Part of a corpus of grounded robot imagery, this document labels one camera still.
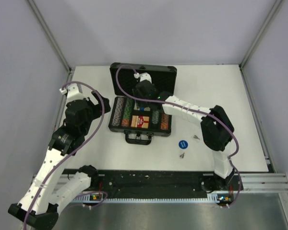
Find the red playing card box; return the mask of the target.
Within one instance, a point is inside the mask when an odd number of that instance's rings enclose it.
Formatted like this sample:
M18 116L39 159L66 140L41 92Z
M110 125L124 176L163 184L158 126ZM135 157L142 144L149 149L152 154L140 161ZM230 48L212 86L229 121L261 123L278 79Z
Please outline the red playing card box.
M149 128L149 117L148 116L142 116L142 115L133 115L132 121L131 121L131 127L148 129Z

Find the blue small blind button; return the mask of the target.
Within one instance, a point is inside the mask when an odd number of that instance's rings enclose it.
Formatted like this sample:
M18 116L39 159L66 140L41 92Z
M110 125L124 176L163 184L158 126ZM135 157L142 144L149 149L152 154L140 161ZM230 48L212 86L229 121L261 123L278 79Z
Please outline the blue small blind button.
M188 148L188 142L185 141L185 140L181 140L179 142L179 148L182 149L182 150L187 149Z

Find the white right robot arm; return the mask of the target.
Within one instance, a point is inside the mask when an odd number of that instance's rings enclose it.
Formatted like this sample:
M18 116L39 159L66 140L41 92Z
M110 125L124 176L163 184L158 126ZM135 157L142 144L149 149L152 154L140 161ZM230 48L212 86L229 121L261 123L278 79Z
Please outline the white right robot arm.
M169 92L159 92L148 73L134 73L137 84L132 90L140 107L161 110L171 116L196 124L202 132L204 144L212 150L214 158L214 182L224 190L232 184L234 167L231 157L239 151L239 143L233 135L234 127L225 110L216 105L205 108L183 101Z

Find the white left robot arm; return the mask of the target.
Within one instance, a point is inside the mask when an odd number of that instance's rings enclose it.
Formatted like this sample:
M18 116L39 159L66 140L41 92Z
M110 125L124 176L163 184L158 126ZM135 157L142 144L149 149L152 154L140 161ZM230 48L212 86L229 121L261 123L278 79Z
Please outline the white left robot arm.
M84 165L64 186L54 190L66 166L98 132L105 114L110 111L109 100L86 83L68 82L60 92L66 97L62 126L52 134L30 188L8 209L10 215L23 223L23 229L53 229L69 203L81 197L85 189L94 190L99 186L96 168Z

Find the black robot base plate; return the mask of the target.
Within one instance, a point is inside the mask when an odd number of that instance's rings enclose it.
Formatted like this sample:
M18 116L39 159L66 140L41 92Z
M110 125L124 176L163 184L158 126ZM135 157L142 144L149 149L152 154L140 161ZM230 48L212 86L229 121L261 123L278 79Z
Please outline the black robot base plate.
M98 170L87 191L105 191L108 198L204 198L239 188L236 175L224 185L212 172Z

